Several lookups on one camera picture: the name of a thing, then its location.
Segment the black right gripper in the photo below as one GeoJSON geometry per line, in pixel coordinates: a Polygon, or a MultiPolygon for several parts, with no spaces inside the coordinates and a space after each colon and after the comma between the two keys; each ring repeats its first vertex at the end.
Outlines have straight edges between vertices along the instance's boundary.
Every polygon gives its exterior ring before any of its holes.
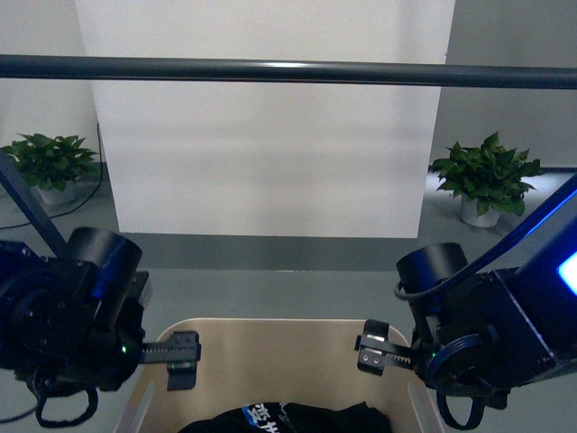
{"type": "Polygon", "coordinates": [[[356,337],[357,368],[364,373],[384,373],[387,366],[413,370],[437,392],[494,392],[482,377],[499,351],[499,337],[492,329],[465,333],[441,329],[436,337],[423,337],[414,329],[410,348],[389,340],[390,324],[374,319],[364,322],[356,337]]]}

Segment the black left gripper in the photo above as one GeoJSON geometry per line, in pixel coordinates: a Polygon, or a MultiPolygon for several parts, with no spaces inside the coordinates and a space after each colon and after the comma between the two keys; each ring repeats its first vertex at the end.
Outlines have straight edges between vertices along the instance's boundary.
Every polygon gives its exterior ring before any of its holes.
{"type": "Polygon", "coordinates": [[[95,320],[87,340],[88,383],[101,391],[117,391],[138,364],[164,364],[168,391],[196,386],[201,344],[197,331],[177,331],[160,342],[143,343],[142,316],[120,315],[114,324],[95,320]]]}

